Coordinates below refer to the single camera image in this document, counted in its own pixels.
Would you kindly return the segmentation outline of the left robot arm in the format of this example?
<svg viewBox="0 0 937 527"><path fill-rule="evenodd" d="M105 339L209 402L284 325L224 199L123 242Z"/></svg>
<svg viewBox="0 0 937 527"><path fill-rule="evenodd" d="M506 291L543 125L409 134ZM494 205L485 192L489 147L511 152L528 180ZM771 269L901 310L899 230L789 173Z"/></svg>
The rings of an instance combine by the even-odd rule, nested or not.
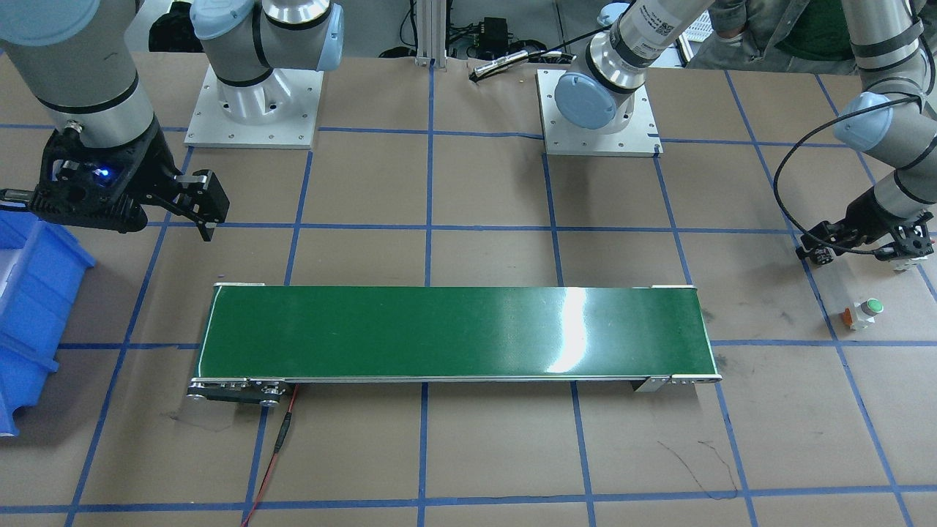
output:
<svg viewBox="0 0 937 527"><path fill-rule="evenodd" d="M596 33L553 90L559 113L580 129L622 129L647 67L703 11L713 34L693 69L857 75L858 94L834 120L834 134L892 173L836 223L803 229L799 259L822 266L889 236L880 261L933 252L935 87L933 1L632 1Z"/></svg>

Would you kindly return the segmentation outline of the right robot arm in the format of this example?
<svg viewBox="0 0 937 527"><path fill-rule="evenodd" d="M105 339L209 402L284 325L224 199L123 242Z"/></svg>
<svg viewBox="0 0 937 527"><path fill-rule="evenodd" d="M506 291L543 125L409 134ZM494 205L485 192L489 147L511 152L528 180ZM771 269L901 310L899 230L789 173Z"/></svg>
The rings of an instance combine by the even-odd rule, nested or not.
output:
<svg viewBox="0 0 937 527"><path fill-rule="evenodd" d="M138 1L4 1L2 47L54 130L33 190L2 190L2 209L47 223L129 233L145 206L186 217L212 239L230 200L211 170L176 167L124 34ZM335 1L195 1L209 60L190 122L196 146L309 146L321 74L338 68Z"/></svg>

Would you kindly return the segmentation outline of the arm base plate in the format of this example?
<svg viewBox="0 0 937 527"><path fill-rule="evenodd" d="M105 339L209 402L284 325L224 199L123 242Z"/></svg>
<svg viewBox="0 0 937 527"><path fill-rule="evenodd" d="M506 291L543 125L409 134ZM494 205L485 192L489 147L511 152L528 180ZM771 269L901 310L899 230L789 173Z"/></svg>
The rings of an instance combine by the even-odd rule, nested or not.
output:
<svg viewBox="0 0 937 527"><path fill-rule="evenodd" d="M274 69L257 86L221 83L208 69L184 142L200 148L309 149L321 71Z"/></svg>
<svg viewBox="0 0 937 527"><path fill-rule="evenodd" d="M537 70L543 140L548 154L653 157L662 154L646 87L607 90L573 71Z"/></svg>

